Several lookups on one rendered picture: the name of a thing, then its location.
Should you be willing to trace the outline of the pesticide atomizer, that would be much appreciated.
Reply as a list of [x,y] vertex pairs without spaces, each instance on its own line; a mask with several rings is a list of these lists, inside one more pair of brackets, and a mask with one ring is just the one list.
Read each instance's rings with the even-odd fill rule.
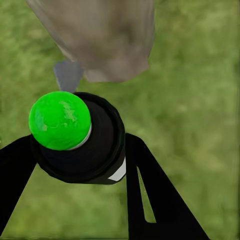
[[68,184],[113,185],[126,176],[126,130],[105,98],[75,92],[85,74],[78,63],[53,65],[59,91],[42,96],[29,113],[30,145],[49,176]]

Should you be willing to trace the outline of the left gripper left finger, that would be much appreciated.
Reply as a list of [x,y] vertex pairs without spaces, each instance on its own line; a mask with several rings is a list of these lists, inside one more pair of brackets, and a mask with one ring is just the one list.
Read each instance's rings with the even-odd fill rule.
[[0,236],[37,165],[30,138],[21,137],[0,149]]

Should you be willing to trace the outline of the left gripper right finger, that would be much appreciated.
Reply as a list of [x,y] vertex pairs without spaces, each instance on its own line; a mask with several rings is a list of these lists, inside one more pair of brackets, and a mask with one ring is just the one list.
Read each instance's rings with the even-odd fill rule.
[[[145,142],[125,136],[129,240],[210,240]],[[145,220],[137,168],[156,223]]]

